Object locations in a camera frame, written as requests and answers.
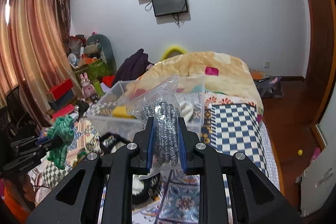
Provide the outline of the green storage box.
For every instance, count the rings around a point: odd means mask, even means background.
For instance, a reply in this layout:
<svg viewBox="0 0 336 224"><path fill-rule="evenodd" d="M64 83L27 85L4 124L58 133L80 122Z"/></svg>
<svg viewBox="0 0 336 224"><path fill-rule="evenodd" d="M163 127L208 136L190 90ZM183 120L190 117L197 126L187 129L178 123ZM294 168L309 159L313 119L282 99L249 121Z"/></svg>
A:
<svg viewBox="0 0 336 224"><path fill-rule="evenodd" d="M102 59L96 60L91 64L83 65L74 70L74 74L78 81L81 80L80 75L86 73L88 78L93 81L104 76L114 75L114 70L108 64L105 64Z"/></svg>

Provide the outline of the green knitted cloth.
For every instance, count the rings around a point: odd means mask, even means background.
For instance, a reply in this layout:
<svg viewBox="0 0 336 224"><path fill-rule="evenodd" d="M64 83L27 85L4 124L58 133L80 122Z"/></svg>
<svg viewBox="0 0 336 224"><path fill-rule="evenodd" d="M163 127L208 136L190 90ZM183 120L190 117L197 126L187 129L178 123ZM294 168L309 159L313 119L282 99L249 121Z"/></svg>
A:
<svg viewBox="0 0 336 224"><path fill-rule="evenodd" d="M59 137L62 143L49 152L48 160L53 162L59 169L65 169L68 146L74 140L74 119L70 115L57 117L55 123L48 129L49 139Z"/></svg>

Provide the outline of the clear plastic storage bin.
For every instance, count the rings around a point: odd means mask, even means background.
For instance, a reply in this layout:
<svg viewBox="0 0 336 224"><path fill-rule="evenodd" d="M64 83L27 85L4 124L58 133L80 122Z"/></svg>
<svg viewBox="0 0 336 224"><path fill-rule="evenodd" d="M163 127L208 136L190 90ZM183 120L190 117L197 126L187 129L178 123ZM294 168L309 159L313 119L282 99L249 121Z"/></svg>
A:
<svg viewBox="0 0 336 224"><path fill-rule="evenodd" d="M107 132L118 134L132 140L142 128L142 122L130 116L136 98L162 83L167 76L148 80L119 81L86 112L93 127L100 135ZM179 77L175 98L181 107L181 116L187 129L201 133L205 112L205 81L203 76Z"/></svg>

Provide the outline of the dark purple clothing pile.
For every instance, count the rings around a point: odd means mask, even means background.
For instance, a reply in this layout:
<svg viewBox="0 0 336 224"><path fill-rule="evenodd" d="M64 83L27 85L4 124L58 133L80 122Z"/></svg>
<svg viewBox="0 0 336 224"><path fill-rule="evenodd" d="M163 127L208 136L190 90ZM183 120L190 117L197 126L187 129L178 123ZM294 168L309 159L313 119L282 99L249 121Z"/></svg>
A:
<svg viewBox="0 0 336 224"><path fill-rule="evenodd" d="M128 57L120 66L112 85L118 81L136 80L148 71L154 64L148 61L148 54L143 49L139 49L136 53Z"/></svg>

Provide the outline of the black white fabric item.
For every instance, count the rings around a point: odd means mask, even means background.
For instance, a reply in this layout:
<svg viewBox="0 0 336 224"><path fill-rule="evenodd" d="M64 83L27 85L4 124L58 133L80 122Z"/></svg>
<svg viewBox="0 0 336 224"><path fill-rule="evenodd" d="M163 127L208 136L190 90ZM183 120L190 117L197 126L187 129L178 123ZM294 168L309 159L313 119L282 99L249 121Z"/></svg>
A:
<svg viewBox="0 0 336 224"><path fill-rule="evenodd" d="M133 175L132 204L140 205L155 197L160 192L160 178L160 173L145 179L140 179L139 175Z"/></svg>

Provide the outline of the beige fleece blanket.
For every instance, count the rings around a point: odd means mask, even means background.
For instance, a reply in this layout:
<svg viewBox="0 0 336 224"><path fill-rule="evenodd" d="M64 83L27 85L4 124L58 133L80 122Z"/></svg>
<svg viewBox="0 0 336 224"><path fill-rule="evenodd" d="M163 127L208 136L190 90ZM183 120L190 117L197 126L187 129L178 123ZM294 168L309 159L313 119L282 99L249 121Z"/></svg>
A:
<svg viewBox="0 0 336 224"><path fill-rule="evenodd" d="M156 63L137 80L126 85L126 95L135 98L172 75L180 81L203 80L206 103L229 104L245 99L257 107L261 119L264 106L246 63L225 53L189 52Z"/></svg>

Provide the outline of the yellow sponge block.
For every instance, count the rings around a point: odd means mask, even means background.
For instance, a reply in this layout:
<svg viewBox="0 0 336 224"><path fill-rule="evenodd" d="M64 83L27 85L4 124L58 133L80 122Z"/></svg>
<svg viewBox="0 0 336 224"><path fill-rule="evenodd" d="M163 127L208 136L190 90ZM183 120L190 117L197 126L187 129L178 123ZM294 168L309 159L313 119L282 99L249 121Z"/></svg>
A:
<svg viewBox="0 0 336 224"><path fill-rule="evenodd" d="M112 116L116 118L134 118L133 115L127 113L126 106L116 106L112 111Z"/></svg>

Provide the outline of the brown wooden door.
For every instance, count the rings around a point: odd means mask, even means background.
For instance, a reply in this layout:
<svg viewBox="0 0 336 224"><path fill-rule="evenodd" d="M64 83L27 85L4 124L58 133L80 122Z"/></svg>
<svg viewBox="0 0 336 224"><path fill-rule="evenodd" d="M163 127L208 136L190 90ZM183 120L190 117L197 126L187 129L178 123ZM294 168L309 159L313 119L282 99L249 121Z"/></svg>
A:
<svg viewBox="0 0 336 224"><path fill-rule="evenodd" d="M329 102L335 73L335 0L307 0L310 50L306 82L321 97L312 124L319 124Z"/></svg>

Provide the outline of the small black wall monitor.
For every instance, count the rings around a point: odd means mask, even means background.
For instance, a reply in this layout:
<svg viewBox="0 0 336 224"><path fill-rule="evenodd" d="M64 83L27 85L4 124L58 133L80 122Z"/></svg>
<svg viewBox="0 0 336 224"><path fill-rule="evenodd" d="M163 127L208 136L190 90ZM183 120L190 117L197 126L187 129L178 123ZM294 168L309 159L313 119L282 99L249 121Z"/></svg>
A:
<svg viewBox="0 0 336 224"><path fill-rule="evenodd" d="M151 0L155 17L188 12L187 0Z"/></svg>

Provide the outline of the red gift box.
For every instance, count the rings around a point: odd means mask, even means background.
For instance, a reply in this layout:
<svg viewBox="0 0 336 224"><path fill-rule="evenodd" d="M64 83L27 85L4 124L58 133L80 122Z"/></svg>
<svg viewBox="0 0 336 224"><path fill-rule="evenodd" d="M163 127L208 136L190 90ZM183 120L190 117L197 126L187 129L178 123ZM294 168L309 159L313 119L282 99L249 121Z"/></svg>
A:
<svg viewBox="0 0 336 224"><path fill-rule="evenodd" d="M69 90L73 88L73 83L71 79L66 79L63 82L53 86L47 93L48 101L57 101L64 94L66 94Z"/></svg>

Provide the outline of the black office chair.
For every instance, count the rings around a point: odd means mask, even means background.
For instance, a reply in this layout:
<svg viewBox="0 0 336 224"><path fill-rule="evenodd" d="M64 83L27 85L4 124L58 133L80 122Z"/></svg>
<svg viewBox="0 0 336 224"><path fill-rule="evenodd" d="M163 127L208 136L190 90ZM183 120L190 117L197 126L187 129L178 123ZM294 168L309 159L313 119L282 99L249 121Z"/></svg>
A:
<svg viewBox="0 0 336 224"><path fill-rule="evenodd" d="M6 109L4 133L10 141L37 136L36 121L21 102L19 85L6 95Z"/></svg>

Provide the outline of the pink striped curtain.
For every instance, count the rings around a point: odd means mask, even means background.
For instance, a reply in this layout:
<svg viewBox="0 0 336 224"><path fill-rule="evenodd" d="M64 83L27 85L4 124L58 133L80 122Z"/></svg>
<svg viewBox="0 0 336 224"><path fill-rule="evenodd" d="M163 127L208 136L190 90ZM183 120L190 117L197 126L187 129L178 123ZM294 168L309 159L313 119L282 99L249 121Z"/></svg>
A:
<svg viewBox="0 0 336 224"><path fill-rule="evenodd" d="M50 125L47 92L66 79L80 85L67 59L70 0L1 0L1 105L20 88L37 127Z"/></svg>

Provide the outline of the purple bag on floor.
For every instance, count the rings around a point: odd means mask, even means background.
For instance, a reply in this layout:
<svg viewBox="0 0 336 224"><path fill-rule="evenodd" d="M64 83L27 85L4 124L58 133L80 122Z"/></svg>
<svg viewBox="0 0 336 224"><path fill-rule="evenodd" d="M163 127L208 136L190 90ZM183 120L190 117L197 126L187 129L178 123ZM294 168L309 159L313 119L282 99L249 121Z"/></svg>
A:
<svg viewBox="0 0 336 224"><path fill-rule="evenodd" d="M284 96L281 77L268 76L256 80L255 85L261 98L282 98Z"/></svg>

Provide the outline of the bagged silver mesh scrubbers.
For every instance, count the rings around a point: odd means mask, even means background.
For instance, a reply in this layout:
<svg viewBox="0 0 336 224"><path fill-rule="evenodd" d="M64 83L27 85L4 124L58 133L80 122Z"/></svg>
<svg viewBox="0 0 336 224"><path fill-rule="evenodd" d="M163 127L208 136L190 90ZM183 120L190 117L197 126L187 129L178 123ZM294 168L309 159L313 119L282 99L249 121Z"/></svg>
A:
<svg viewBox="0 0 336 224"><path fill-rule="evenodd" d="M178 83L177 75L170 76L126 106L126 112L140 120L143 128L149 118L154 119L153 169L170 169L179 164L180 106L175 96Z"/></svg>

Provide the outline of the grey green plush toy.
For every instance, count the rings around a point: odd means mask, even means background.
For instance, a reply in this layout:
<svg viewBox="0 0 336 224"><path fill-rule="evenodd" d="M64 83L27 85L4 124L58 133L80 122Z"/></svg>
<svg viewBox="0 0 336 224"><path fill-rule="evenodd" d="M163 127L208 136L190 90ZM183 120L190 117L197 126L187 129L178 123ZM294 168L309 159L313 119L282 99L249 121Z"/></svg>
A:
<svg viewBox="0 0 336 224"><path fill-rule="evenodd" d="M86 40L84 53L88 56L99 56L100 59L102 59L106 65L112 67L114 71L117 68L112 44L110 40L102 34L92 35Z"/></svg>

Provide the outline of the pink bunny plush toy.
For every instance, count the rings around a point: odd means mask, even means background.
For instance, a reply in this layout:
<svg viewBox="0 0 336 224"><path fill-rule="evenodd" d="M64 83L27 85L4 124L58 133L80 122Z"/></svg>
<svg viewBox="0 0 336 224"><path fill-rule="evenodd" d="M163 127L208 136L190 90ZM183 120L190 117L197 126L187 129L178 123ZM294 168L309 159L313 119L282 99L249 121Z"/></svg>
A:
<svg viewBox="0 0 336 224"><path fill-rule="evenodd" d="M97 92L95 87L91 84L86 72L80 75L80 82L83 97L86 100L90 99L92 102L96 102L98 99Z"/></svg>

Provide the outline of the patterned patchwork bedsheet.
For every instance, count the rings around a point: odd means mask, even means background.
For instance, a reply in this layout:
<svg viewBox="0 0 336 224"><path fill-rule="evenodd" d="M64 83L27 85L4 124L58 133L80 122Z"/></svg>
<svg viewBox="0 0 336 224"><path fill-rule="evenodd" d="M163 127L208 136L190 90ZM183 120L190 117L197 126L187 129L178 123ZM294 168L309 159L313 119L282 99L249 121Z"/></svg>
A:
<svg viewBox="0 0 336 224"><path fill-rule="evenodd" d="M282 194L268 179L253 106L211 108L211 142L199 140L199 174L165 171L153 201L133 205L130 143L88 155L38 205L29 223L280 223Z"/></svg>

